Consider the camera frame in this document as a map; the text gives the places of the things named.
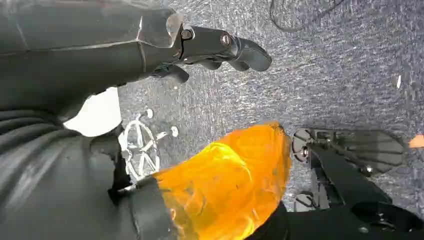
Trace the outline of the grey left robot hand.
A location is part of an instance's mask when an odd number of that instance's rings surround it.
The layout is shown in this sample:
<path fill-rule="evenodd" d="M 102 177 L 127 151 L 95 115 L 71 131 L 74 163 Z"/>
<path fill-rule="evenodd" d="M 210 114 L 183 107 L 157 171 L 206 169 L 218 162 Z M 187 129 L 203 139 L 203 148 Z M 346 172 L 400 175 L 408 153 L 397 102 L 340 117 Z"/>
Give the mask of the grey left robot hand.
<path fill-rule="evenodd" d="M 175 240 L 169 190 L 133 181 L 118 130 L 86 137 L 64 122 L 85 100 L 149 76 L 185 82 L 184 59 L 210 70 L 267 70 L 257 43 L 183 23 L 133 0 L 0 3 L 0 237 L 3 240 Z"/>

